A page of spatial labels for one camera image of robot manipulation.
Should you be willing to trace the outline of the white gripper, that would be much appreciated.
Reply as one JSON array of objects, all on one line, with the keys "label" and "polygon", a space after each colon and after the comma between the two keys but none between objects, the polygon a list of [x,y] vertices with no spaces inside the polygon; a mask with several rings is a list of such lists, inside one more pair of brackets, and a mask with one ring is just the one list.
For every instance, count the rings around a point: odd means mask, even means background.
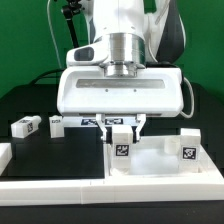
[{"label": "white gripper", "polygon": [[178,68],[147,68],[139,69],[136,77],[106,77],[98,66],[70,67],[60,79],[57,108],[63,116],[97,114],[103,142],[107,140],[105,115],[137,114],[135,141],[139,142],[146,115],[175,117],[182,111],[181,82]]}]

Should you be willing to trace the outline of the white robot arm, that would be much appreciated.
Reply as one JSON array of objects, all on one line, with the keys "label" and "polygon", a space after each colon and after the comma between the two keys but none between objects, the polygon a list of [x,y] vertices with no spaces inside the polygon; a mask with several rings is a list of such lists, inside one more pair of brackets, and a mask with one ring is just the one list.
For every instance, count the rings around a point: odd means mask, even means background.
[{"label": "white robot arm", "polygon": [[80,127],[90,118],[109,140],[107,128],[121,118],[135,127],[148,117],[184,113],[181,85],[188,80],[173,62],[185,47],[185,30],[175,0],[156,0],[144,12],[143,0],[81,0],[89,43],[67,53],[57,108],[63,125]]}]

